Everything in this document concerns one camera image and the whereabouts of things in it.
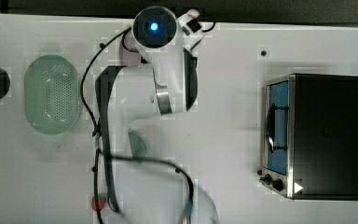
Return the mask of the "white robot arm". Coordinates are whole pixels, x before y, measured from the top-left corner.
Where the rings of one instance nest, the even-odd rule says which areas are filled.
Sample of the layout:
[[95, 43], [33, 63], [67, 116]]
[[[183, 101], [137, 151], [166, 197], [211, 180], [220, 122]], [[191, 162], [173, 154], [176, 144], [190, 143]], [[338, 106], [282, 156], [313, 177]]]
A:
[[128, 224], [220, 224], [211, 197], [188, 172], [154, 155], [131, 123], [185, 113], [198, 95], [194, 48], [205, 33], [199, 12], [141, 10], [127, 33], [142, 57], [109, 65], [95, 81], [107, 200]]

